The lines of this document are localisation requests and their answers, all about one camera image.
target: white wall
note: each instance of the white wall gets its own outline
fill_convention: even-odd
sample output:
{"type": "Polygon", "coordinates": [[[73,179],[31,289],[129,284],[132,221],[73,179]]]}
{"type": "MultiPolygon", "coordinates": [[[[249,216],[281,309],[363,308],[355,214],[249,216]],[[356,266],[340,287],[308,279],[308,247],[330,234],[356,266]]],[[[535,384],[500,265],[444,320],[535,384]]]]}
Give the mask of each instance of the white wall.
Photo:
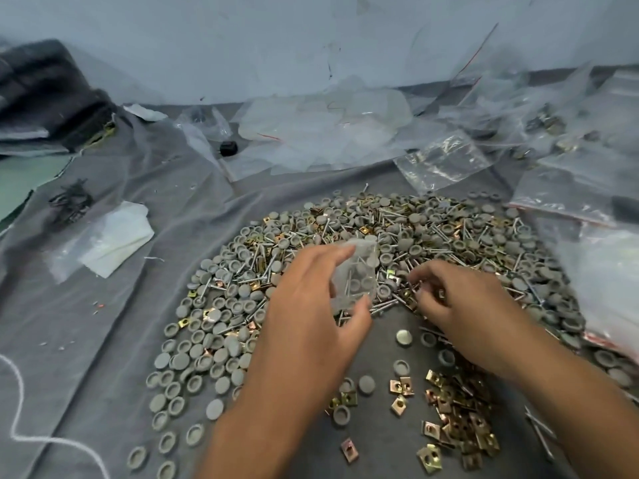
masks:
{"type": "Polygon", "coordinates": [[[302,94],[449,79],[491,42],[531,69],[639,60],[639,0],[0,0],[0,37],[59,38],[116,102],[302,94]]]}

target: person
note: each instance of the person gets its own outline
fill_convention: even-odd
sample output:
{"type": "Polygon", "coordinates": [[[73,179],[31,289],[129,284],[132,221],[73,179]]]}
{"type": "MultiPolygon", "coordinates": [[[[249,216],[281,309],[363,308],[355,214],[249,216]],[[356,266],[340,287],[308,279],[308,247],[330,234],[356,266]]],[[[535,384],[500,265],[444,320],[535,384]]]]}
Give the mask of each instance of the person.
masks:
{"type": "MultiPolygon", "coordinates": [[[[197,479],[283,473],[371,328],[368,297],[341,328],[331,312],[331,275],[354,249],[323,245],[298,253],[271,298],[242,393],[217,421],[197,479]]],[[[601,370],[535,324],[494,275],[430,260],[408,279],[421,282],[420,311],[464,357],[527,396],[580,477],[637,477],[634,405],[601,370]],[[433,295],[441,288],[445,304],[433,295]]]]}

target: gray fabric sheet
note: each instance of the gray fabric sheet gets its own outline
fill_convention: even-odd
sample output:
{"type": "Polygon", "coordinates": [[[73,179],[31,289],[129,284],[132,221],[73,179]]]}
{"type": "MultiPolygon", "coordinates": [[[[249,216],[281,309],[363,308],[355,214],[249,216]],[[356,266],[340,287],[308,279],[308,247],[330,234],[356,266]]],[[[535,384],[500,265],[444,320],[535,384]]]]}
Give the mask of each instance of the gray fabric sheet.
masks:
{"type": "MultiPolygon", "coordinates": [[[[151,429],[148,402],[153,395],[144,380],[164,340],[162,329],[175,320],[174,309],[185,296],[185,284],[204,257],[216,254],[249,220],[268,212],[295,210],[306,201],[319,201],[336,189],[359,192],[365,183],[373,193],[412,193],[392,163],[343,172],[303,176],[255,176],[232,187],[211,163],[188,148],[181,134],[165,122],[143,125],[131,116],[118,119],[117,136],[77,158],[65,175],[40,188],[1,243],[0,353],[20,367],[26,400],[18,431],[23,435],[54,434],[82,441],[105,460],[111,477],[128,475],[128,452],[143,444],[149,462],[137,476],[154,478],[162,457],[156,451],[158,434],[151,429]],[[63,241],[43,229],[49,214],[47,199],[61,184],[88,179],[86,188],[96,204],[85,225],[115,208],[122,200],[144,203],[155,237],[108,279],[82,268],[68,281],[55,285],[44,255],[63,241]],[[143,257],[160,257],[147,260],[143,257]],[[93,303],[103,303],[94,315],[93,303]]],[[[502,161],[443,193],[463,196],[487,189],[505,198],[522,168],[502,161]]],[[[422,419],[435,419],[422,396],[436,353],[420,347],[400,349],[398,329],[418,337],[418,321],[402,309],[376,319],[372,332],[351,368],[357,379],[371,374],[378,390],[361,398],[347,430],[336,430],[326,415],[319,416],[293,460],[290,477],[421,477],[415,452],[426,443],[419,434],[422,419]],[[416,396],[397,419],[386,392],[392,362],[403,358],[413,369],[416,396]],[[360,459],[347,466],[339,443],[350,436],[360,459]]],[[[196,422],[211,424],[204,408],[215,395],[209,378],[203,392],[188,400],[186,413],[173,421],[180,434],[173,454],[180,478],[191,477],[200,446],[188,449],[183,433],[196,422]]],[[[486,459],[474,477],[559,477],[542,459],[542,452],[522,413],[521,398],[506,386],[503,409],[495,416],[502,453],[486,459]]],[[[0,478],[99,478],[98,468],[85,453],[67,446],[14,443],[8,430],[17,406],[17,386],[0,363],[0,478]]],[[[459,457],[444,458],[440,477],[465,475],[459,457]]]]}

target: forearm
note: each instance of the forearm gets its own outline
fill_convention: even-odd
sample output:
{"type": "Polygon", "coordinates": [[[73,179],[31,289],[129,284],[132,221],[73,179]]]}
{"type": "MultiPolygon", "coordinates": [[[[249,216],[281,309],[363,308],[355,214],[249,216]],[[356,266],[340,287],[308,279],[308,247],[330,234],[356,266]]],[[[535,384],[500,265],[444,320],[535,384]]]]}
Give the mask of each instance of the forearm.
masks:
{"type": "Polygon", "coordinates": [[[582,478],[636,477],[639,413],[595,366],[539,333],[517,347],[513,378],[582,478]]]}
{"type": "Polygon", "coordinates": [[[282,423],[277,413],[264,410],[257,402],[240,399],[220,417],[196,479],[273,479],[281,475],[303,432],[295,424],[282,423]]]}

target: white cable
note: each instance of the white cable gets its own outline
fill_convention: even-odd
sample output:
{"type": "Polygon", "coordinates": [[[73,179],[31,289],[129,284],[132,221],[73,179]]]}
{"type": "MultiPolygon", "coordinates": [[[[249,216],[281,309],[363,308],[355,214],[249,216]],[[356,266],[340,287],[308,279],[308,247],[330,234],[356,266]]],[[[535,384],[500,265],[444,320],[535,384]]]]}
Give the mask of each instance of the white cable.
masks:
{"type": "Polygon", "coordinates": [[[24,404],[24,382],[22,381],[22,375],[20,374],[20,370],[12,362],[9,358],[7,358],[4,354],[0,353],[0,360],[3,360],[9,367],[11,368],[15,378],[18,380],[18,410],[15,411],[15,417],[13,418],[13,423],[11,424],[11,429],[9,430],[9,437],[11,440],[15,442],[35,442],[35,443],[43,443],[43,444],[62,444],[68,445],[69,447],[74,447],[78,450],[86,452],[89,454],[92,459],[98,464],[100,467],[100,472],[102,473],[102,477],[104,479],[110,479],[108,475],[107,467],[104,465],[104,461],[100,457],[100,455],[94,451],[91,447],[84,445],[81,442],[76,442],[69,439],[63,439],[60,437],[28,437],[26,435],[20,435],[16,432],[16,428],[18,428],[18,421],[20,420],[20,414],[22,413],[22,405],[24,404]]]}

